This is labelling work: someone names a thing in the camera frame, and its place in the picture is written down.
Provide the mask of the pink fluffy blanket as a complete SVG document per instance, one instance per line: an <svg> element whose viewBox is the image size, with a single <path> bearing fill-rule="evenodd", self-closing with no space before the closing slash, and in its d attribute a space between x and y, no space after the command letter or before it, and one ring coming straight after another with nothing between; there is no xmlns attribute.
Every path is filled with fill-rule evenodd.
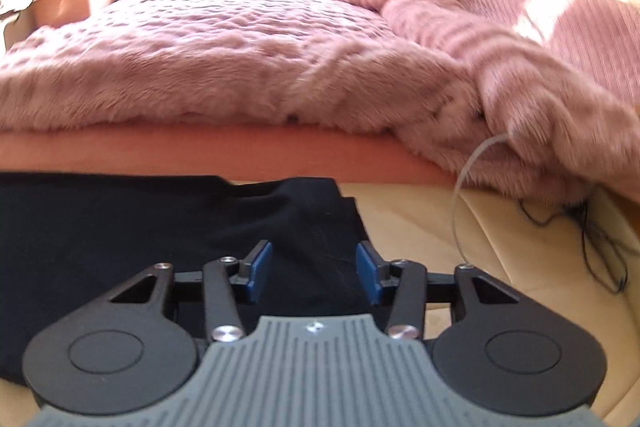
<svg viewBox="0 0 640 427"><path fill-rule="evenodd" d="M122 0L1 61L1 126L133 120L388 131L472 182L574 202L639 194L639 118L542 46L454 0Z"/></svg>

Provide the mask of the salmon pink bed sheet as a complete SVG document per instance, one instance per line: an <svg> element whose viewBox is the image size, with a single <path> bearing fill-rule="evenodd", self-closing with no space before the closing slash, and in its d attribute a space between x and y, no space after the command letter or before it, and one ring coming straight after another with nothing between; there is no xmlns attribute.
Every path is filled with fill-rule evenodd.
<svg viewBox="0 0 640 427"><path fill-rule="evenodd" d="M340 182L450 186L454 177L389 134L307 126L99 124L65 131L5 131L4 171L127 176L222 176L268 181L328 176Z"/></svg>

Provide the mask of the pink quilted headboard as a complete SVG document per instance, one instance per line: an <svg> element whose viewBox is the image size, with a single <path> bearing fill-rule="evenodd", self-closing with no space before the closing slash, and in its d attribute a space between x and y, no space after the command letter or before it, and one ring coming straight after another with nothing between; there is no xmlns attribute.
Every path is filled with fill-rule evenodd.
<svg viewBox="0 0 640 427"><path fill-rule="evenodd" d="M620 0L457 0L639 106L639 8Z"/></svg>

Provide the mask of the black pants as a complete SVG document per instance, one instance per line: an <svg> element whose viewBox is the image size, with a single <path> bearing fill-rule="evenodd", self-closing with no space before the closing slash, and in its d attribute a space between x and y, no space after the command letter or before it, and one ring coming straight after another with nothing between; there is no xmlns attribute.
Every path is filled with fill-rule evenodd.
<svg viewBox="0 0 640 427"><path fill-rule="evenodd" d="M367 239L355 199L324 178L233 184L218 176L1 177L1 375L20 383L27 343L48 325L157 262L179 272L273 247L259 317L360 314Z"/></svg>

